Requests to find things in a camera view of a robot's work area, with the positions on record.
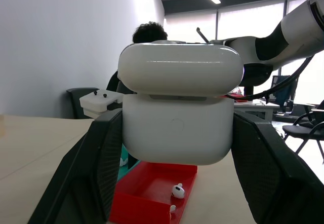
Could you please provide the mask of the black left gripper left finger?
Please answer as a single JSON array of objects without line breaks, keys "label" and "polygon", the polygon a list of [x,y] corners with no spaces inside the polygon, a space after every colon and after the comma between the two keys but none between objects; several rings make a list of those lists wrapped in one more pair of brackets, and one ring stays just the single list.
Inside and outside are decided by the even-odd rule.
[{"label": "black left gripper left finger", "polygon": [[122,110],[93,120],[63,157],[29,223],[107,223],[122,152]]}]

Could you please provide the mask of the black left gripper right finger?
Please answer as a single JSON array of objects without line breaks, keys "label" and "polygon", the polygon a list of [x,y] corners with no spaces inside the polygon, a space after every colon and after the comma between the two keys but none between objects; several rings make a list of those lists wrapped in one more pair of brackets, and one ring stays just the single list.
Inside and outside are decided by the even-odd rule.
[{"label": "black left gripper right finger", "polygon": [[323,223],[323,183],[270,122],[235,112],[231,153],[256,223]]}]

